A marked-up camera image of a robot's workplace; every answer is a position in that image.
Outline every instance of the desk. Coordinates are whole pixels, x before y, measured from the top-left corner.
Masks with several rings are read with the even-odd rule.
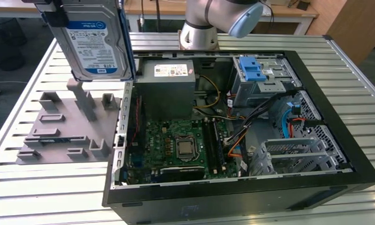
[[[0,17],[42,18],[35,5],[22,0],[0,0]]]
[[[155,1],[143,0],[145,18],[157,19],[157,3]],[[277,23],[299,23],[295,35],[305,35],[313,19],[318,17],[318,12],[310,6],[307,11],[286,6],[271,6]],[[142,14],[141,0],[130,0],[126,3],[126,13],[130,20],[131,32],[139,32],[138,20]],[[186,3],[161,0],[161,16],[165,20],[186,19]],[[270,16],[263,15],[261,22],[270,22]]]
[[[221,49],[294,50],[375,168],[375,87],[336,45],[321,36],[219,35]],[[134,50],[178,50],[178,34],[131,33]],[[107,162],[16,165],[19,149],[42,105],[43,91],[71,98],[71,68],[54,41],[0,131],[0,225],[127,225],[102,207]],[[94,97],[123,97],[123,82],[87,82]],[[193,221],[197,225],[375,225],[375,186],[313,210]]]
[[[274,6],[277,23],[299,23],[295,35],[305,35],[313,19],[318,17],[318,12],[310,6],[307,11],[286,6]],[[142,14],[141,0],[129,0],[126,3],[126,13],[130,20],[131,32],[139,32],[138,20]],[[162,19],[185,20],[186,4],[183,2],[161,1]],[[145,0],[146,19],[157,19],[157,4]],[[23,3],[22,0],[0,0],[0,17],[42,18],[34,4]],[[269,22],[270,16],[263,15],[261,22]]]

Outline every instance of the white label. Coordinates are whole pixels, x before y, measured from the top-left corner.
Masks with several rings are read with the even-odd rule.
[[[233,99],[227,100],[227,106],[231,107],[231,108],[234,107],[234,100]]]
[[[155,66],[155,76],[187,76],[187,64],[169,64]]]
[[[263,74],[274,74],[273,69],[263,69]]]
[[[71,21],[67,33],[83,68],[94,74],[118,70],[112,47],[106,43],[107,25],[102,21]]]
[[[247,164],[243,162],[243,160],[241,161],[241,168],[247,171]]]
[[[247,149],[247,152],[253,153],[253,152],[255,152],[255,150],[257,150],[255,146],[251,145],[250,148]]]

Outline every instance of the floor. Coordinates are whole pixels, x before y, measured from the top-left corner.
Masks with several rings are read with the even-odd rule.
[[[20,20],[20,24],[28,38],[28,43],[20,48],[27,63],[24,67],[16,71],[0,71],[0,128],[24,90],[26,83],[22,82],[28,82],[54,39],[50,28],[43,27],[40,19],[24,19]],[[375,49],[365,62],[361,64],[360,68],[375,85]]]
[[[6,72],[0,70],[0,128],[24,91],[27,84],[22,82],[30,81],[54,39],[50,28],[43,27],[40,19],[24,19],[19,20],[19,22],[28,38],[27,44],[20,47],[26,65],[15,71]]]

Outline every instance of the slotted metal table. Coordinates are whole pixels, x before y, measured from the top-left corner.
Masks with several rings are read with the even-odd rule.
[[[177,34],[133,33],[134,49],[178,49]],[[222,49],[295,50],[375,167],[375,87],[334,41],[321,36],[250,35],[235,39],[219,35]],[[0,131],[0,225],[124,224],[102,207],[107,162],[16,165],[23,140],[40,111],[43,91],[67,90],[71,68],[54,41]],[[94,97],[123,95],[123,82],[84,83]],[[182,224],[374,224],[375,186],[348,194],[313,210],[229,217]]]

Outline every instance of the green motherboard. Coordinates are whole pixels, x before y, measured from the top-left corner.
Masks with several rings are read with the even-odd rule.
[[[205,179],[237,177],[237,164],[234,160],[223,161],[223,169],[214,172],[210,162],[217,156],[209,153],[209,143],[203,134],[203,120],[149,121],[146,126],[146,150],[134,160],[142,161],[137,183],[157,183],[154,176],[161,168],[167,167],[205,167]],[[227,126],[223,120],[214,121],[221,143],[227,137]]]

